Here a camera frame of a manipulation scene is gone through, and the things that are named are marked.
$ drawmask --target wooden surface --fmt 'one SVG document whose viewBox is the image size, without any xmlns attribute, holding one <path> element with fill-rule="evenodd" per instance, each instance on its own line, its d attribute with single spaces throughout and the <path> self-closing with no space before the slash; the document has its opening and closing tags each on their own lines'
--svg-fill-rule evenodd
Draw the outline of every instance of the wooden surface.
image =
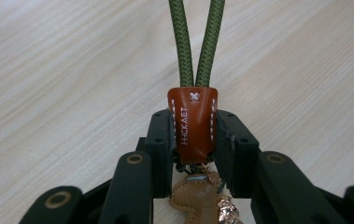
<svg viewBox="0 0 354 224">
<path fill-rule="evenodd" d="M 195 68 L 208 6 L 185 1 Z M 262 150 L 338 195 L 354 185 L 354 1 L 227 1 L 212 71 Z M 0 223 L 113 176 L 178 82 L 167 1 L 0 0 Z M 154 215 L 184 220 L 167 200 Z"/>
</svg>

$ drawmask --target brown leather piece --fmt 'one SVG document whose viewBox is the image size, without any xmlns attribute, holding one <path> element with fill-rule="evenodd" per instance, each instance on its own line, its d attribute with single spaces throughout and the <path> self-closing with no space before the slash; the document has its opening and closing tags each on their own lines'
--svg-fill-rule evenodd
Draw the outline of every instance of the brown leather piece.
<svg viewBox="0 0 354 224">
<path fill-rule="evenodd" d="M 205 174 L 188 175 L 173 186 L 170 205 L 188 212 L 185 224 L 219 224 L 217 190 L 220 178 L 211 172 L 211 181 Z"/>
<path fill-rule="evenodd" d="M 208 162 L 208 154 L 215 150 L 217 104 L 214 88 L 181 87 L 168 92 L 182 164 Z"/>
</svg>

